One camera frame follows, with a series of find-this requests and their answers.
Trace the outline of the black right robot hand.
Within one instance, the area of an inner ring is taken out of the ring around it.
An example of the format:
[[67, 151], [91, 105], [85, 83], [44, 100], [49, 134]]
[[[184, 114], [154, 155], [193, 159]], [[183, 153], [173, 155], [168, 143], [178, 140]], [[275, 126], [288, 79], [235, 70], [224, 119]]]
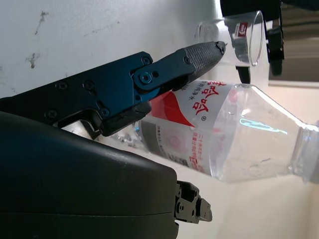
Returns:
[[110, 136], [141, 120], [150, 101], [212, 69], [222, 41], [154, 62], [145, 52], [0, 101], [3, 239], [174, 239], [178, 221], [212, 220], [210, 204], [167, 166], [64, 128], [87, 122]]

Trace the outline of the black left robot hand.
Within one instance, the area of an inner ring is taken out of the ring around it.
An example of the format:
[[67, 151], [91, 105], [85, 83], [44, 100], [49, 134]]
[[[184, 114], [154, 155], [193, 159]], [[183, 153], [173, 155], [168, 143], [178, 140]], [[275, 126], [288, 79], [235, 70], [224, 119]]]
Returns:
[[270, 79], [318, 82], [319, 2], [317, 0], [222, 0], [223, 16], [261, 11], [266, 30]]

